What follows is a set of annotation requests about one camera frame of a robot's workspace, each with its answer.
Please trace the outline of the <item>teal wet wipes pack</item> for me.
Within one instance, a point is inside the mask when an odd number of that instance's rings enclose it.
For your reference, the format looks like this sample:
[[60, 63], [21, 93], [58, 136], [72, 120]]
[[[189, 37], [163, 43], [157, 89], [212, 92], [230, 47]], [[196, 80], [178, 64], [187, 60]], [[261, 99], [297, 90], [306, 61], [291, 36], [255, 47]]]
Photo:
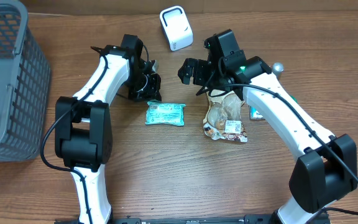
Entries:
[[158, 101], [148, 101], [149, 108], [146, 111], [145, 124], [169, 124], [174, 126], [184, 126], [184, 107], [186, 104], [180, 103], [161, 103]]

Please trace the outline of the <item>brown snack pouch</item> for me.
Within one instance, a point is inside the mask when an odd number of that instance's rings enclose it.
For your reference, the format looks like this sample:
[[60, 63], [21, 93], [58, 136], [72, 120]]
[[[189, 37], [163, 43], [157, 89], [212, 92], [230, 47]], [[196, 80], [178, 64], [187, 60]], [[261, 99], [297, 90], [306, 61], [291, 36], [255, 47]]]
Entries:
[[223, 95], [221, 90], [206, 94], [209, 106], [203, 120], [203, 131], [212, 140], [228, 140], [246, 143], [248, 141], [241, 120], [241, 108], [244, 102], [233, 92]]

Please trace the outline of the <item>small green white carton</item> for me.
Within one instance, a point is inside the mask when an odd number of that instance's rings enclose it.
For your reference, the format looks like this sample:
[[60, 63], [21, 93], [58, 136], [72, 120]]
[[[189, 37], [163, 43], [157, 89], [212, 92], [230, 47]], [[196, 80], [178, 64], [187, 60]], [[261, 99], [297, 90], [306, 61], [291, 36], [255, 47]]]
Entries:
[[263, 120], [264, 117], [253, 106], [249, 105], [249, 119]]

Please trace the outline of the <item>yellow liquid bottle silver cap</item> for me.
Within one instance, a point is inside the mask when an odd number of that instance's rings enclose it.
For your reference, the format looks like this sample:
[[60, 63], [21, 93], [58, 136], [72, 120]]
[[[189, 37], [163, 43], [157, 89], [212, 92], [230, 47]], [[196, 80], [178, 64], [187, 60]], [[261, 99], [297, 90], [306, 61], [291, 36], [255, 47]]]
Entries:
[[284, 72], [284, 66], [280, 62], [275, 62], [272, 65], [272, 72], [276, 75], [276, 77], [279, 79], [281, 74]]

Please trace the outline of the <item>green lid white jar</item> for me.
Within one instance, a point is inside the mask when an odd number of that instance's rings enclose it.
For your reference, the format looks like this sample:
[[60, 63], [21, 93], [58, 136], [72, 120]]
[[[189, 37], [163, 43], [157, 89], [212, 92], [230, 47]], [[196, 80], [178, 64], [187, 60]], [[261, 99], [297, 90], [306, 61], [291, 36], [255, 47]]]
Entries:
[[297, 99], [296, 99], [294, 96], [292, 96], [292, 95], [290, 95], [290, 96], [291, 96], [291, 98], [298, 104]]

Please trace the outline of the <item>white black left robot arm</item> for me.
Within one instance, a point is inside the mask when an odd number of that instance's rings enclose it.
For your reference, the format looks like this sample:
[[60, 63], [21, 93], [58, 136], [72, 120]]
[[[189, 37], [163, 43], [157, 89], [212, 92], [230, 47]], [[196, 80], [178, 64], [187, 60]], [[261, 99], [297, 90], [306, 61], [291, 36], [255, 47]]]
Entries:
[[55, 105], [55, 153], [75, 182], [80, 214], [76, 223], [111, 223], [105, 165], [112, 151], [109, 107], [123, 85], [133, 101], [160, 100], [155, 60], [142, 59], [143, 44], [93, 47], [99, 65], [85, 86]]

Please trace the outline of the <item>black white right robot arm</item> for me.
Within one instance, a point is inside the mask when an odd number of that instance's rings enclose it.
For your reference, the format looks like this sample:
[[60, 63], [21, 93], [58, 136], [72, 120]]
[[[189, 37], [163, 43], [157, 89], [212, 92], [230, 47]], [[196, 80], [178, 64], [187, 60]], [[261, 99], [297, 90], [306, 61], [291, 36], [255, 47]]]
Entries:
[[200, 85], [202, 91], [233, 91], [264, 117], [293, 154], [290, 200], [271, 215], [246, 215], [246, 223], [328, 223], [330, 204], [358, 187], [353, 139], [335, 136], [318, 124], [260, 57], [188, 58], [178, 77], [184, 84]]

